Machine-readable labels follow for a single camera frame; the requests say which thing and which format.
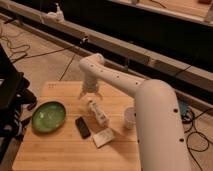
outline wood grain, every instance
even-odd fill
[[[133,106],[132,98],[101,82],[103,100],[90,94],[78,100],[81,82],[48,82],[39,104],[59,101],[67,117],[61,128],[50,134],[36,133],[31,124],[13,164],[14,171],[139,171],[140,161],[135,128],[124,127],[123,112]],[[97,149],[92,137],[82,140],[74,124],[83,116],[92,135],[101,128],[87,105],[87,97],[97,101],[110,118],[116,139]]]

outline bottle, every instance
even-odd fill
[[[99,105],[93,100],[89,100],[89,107],[93,111],[98,124],[101,127],[107,127],[109,125],[109,118]]]
[[[57,8],[57,11],[56,11],[57,21],[63,22],[64,21],[64,13],[61,10],[61,8],[59,7],[59,4],[58,3],[55,3],[55,4],[56,4],[56,8]]]

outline white cup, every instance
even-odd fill
[[[128,107],[124,111],[124,125],[127,129],[132,129],[135,125],[134,107]]]

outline cable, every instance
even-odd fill
[[[38,55],[24,56],[24,57],[22,56],[20,58],[15,59],[12,63],[16,63],[16,62],[18,62],[18,61],[20,61],[22,59],[36,58],[36,57],[41,57],[41,56],[45,56],[45,55],[61,52],[61,51],[64,51],[64,50],[68,50],[68,49],[74,48],[75,46],[76,45],[73,45],[73,46],[70,46],[70,47],[62,48],[62,49],[59,49],[59,50],[54,50],[54,51],[51,51],[51,52],[41,53],[41,54],[38,54]]]
[[[68,65],[67,65],[66,69],[64,70],[63,74],[61,75],[59,81],[61,81],[61,80],[63,79],[63,77],[65,76],[66,72],[68,71],[68,69],[69,69],[71,63],[73,62],[75,56],[76,56],[76,55],[78,54],[78,52],[80,51],[80,45],[78,46],[77,51],[73,54],[73,57],[71,58],[70,62],[68,63]]]
[[[30,49],[30,45],[28,44],[24,44],[24,45],[20,45],[20,46],[13,46],[12,41],[8,38],[8,36],[3,35],[3,27],[1,24],[0,27],[0,39],[2,41],[5,41],[7,44],[8,49],[11,52],[11,55],[9,56],[9,58],[12,58],[13,56],[17,55],[17,54],[21,54],[22,56],[27,56],[27,51]]]
[[[197,159],[195,158],[195,156],[193,155],[192,151],[194,152],[205,152],[209,149],[210,145],[213,145],[213,142],[210,141],[207,136],[205,134],[203,134],[202,132],[198,131],[198,129],[196,128],[196,124],[195,124],[195,121],[201,117],[202,115],[204,115],[206,112],[208,111],[211,111],[213,110],[213,108],[209,108],[205,111],[203,111],[202,113],[200,113],[199,115],[195,116],[195,113],[194,111],[189,108],[188,110],[188,113],[187,114],[190,114],[189,116],[187,116],[187,121],[185,118],[182,118],[183,119],[183,123],[184,124],[191,124],[190,128],[188,130],[185,131],[185,133],[188,133],[190,132],[192,129],[194,129],[194,131],[190,132],[186,138],[186,144],[187,144],[187,148],[188,148],[188,151],[189,151],[189,154],[191,155],[191,157],[193,158],[193,160],[195,161],[195,163],[197,164],[197,166],[199,167],[199,169],[201,171],[203,171],[201,165],[199,164],[199,162],[197,161]],[[195,149],[195,148],[192,148],[189,146],[189,139],[193,136],[193,135],[196,135],[198,134],[203,140],[205,140],[206,142],[206,146],[204,146],[203,149]]]
[[[158,2],[158,1],[155,1],[155,0],[150,0],[150,1],[160,5],[162,8],[167,9],[165,5],[163,5],[162,3]]]
[[[178,71],[176,74],[173,75],[173,77],[177,77],[179,74],[181,74],[182,72],[185,72],[186,70],[188,70],[191,67],[192,67],[192,65],[189,65],[185,69],[182,69],[182,70]]]

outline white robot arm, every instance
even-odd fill
[[[178,101],[170,85],[109,69],[101,54],[82,59],[79,66],[85,72],[82,95],[97,93],[102,79],[134,98],[143,171],[191,171]]]

